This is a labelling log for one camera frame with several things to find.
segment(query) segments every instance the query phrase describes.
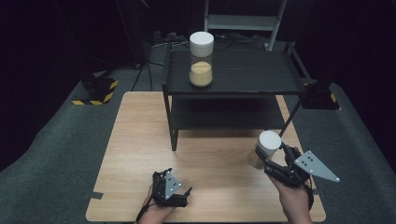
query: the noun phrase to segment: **shelf leg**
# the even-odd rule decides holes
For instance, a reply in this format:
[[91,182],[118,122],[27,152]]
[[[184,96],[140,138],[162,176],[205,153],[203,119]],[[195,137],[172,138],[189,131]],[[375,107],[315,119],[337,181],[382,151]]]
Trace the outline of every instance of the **shelf leg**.
[[178,130],[173,130],[171,133],[172,151],[176,151],[177,138],[178,138]]
[[270,42],[268,43],[268,47],[266,49],[268,51],[271,51],[272,48],[274,47],[277,31],[279,30],[280,22],[282,21],[283,11],[285,11],[285,7],[286,7],[286,3],[287,2],[288,2],[288,0],[282,0],[280,2],[279,11],[277,12],[277,15],[276,15],[276,21],[275,21],[275,24],[274,24],[274,29],[273,29],[273,31],[271,33]]

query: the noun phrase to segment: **wrist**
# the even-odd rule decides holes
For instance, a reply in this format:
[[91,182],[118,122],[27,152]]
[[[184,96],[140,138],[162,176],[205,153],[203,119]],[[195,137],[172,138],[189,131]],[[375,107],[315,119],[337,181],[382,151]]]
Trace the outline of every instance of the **wrist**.
[[301,214],[286,214],[288,218],[289,224],[312,224],[312,219],[309,213],[301,213]]

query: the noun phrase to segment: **cable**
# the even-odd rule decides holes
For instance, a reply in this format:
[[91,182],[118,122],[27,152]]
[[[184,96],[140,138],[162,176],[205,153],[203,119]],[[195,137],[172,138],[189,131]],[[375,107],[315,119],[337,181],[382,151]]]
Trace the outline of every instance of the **cable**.
[[77,39],[76,39],[76,37],[74,36],[74,34],[73,34],[73,32],[72,32],[72,29],[70,28],[69,24],[67,23],[66,17],[64,16],[64,14],[63,14],[62,11],[61,11],[61,8],[59,7],[58,1],[55,0],[54,2],[55,2],[55,5],[56,5],[56,8],[58,9],[58,12],[60,13],[60,15],[61,15],[61,17],[62,17],[62,20],[64,21],[64,25],[66,26],[68,32],[69,32],[70,35],[72,36],[73,41],[74,41],[74,43],[75,43],[75,45],[76,45],[76,47],[78,48],[79,51],[81,51],[81,52],[84,53],[85,55],[87,55],[87,56],[89,56],[90,58],[93,58],[93,59],[95,59],[96,61],[101,62],[101,63],[106,63],[106,64],[108,64],[108,65],[111,65],[111,66],[114,66],[114,67],[118,67],[118,68],[132,68],[132,67],[128,67],[128,66],[122,66],[122,65],[118,65],[118,64],[106,62],[106,61],[104,61],[104,60],[101,60],[101,59],[99,59],[99,58],[97,58],[97,57],[91,55],[91,54],[88,53],[87,51],[85,51],[85,50],[78,44]]
[[160,63],[153,63],[153,62],[151,62],[151,61],[148,61],[148,63],[155,64],[155,65],[162,66],[162,67],[165,66],[165,65],[163,65],[163,64],[160,64]]
[[132,86],[131,91],[134,91],[134,86],[136,85],[137,80],[139,79],[140,74],[142,73],[143,66],[144,66],[143,64],[140,66],[140,71],[139,71],[139,73],[137,74],[137,78],[136,78],[136,80],[134,81],[134,85]]
[[224,7],[224,9],[220,12],[220,15],[222,15],[224,12],[225,12],[225,10],[227,9],[227,7],[230,5],[230,3],[231,3],[231,0],[228,0],[228,3],[227,3],[227,5]]
[[149,70],[149,63],[148,63],[148,78],[149,78],[149,90],[152,91],[152,78],[151,78],[151,71]]
[[225,50],[225,49],[229,48],[230,46],[232,46],[233,45],[233,37],[231,35],[229,35],[229,37],[231,38],[231,43],[227,47],[225,47],[223,49],[213,49],[213,50]]

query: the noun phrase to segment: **human hand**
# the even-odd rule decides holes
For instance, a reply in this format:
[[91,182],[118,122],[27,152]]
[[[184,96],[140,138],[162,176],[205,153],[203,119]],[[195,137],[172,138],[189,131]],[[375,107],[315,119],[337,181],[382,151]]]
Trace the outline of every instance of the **human hand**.
[[[152,192],[152,185],[148,189],[148,196],[145,201],[143,201],[143,206],[145,206],[150,199]],[[161,224],[163,221],[173,212],[175,211],[175,207],[160,207],[155,203],[154,200],[151,200],[147,212],[143,214],[140,218],[140,224]]]
[[290,224],[312,224],[308,208],[308,194],[303,186],[297,189],[289,188],[278,180],[268,176],[279,191],[279,200],[283,207],[283,213]]

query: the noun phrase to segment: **wooden table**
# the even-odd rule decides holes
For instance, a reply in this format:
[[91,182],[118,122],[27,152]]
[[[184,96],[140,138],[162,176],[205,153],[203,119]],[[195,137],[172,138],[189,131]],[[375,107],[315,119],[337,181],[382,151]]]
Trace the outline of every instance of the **wooden table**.
[[[285,117],[283,97],[277,97]],[[192,187],[189,204],[166,222],[286,221],[271,181],[247,160],[261,131],[181,131],[177,151],[171,150],[163,93],[127,92],[123,96],[86,218],[89,221],[134,221],[148,193],[154,171],[173,168],[182,184]],[[292,126],[283,142],[301,148]],[[285,164],[279,150],[273,161]],[[326,215],[315,196],[314,221]]]

